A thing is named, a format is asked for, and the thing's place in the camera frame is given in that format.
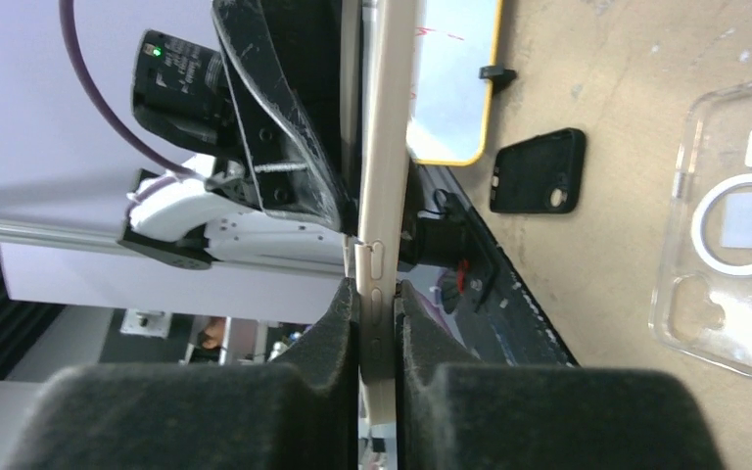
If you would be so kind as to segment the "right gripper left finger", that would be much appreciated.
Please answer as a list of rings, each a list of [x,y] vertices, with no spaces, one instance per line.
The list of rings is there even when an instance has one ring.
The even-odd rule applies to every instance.
[[[343,280],[288,350],[255,365],[73,367],[43,387],[10,469],[354,469],[360,301]]]

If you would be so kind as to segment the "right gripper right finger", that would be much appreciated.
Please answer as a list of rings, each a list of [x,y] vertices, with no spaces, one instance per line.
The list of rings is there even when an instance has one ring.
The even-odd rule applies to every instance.
[[[480,360],[395,298],[402,469],[721,469],[687,387],[656,371]]]

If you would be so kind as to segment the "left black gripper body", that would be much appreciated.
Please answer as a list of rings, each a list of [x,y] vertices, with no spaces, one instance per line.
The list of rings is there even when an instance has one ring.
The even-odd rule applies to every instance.
[[[179,148],[243,160],[245,150],[219,52],[149,29],[132,80],[135,120]]]

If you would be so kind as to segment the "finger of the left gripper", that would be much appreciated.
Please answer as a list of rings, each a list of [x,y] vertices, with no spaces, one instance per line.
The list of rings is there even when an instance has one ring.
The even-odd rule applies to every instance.
[[[339,1],[215,1],[250,174],[269,216],[353,233],[342,174]]]

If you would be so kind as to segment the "beige cased smartphone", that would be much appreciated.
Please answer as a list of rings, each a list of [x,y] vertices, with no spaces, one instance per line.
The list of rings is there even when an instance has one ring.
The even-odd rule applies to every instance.
[[[397,415],[394,298],[410,156],[406,130],[414,72],[415,1],[379,1],[366,32],[362,79],[362,175],[355,281],[359,371],[372,425]]]

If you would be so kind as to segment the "clear magsafe phone case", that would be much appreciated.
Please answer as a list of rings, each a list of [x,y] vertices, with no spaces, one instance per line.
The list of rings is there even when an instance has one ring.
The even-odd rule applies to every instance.
[[[752,81],[699,97],[686,116],[649,327],[752,377]]]

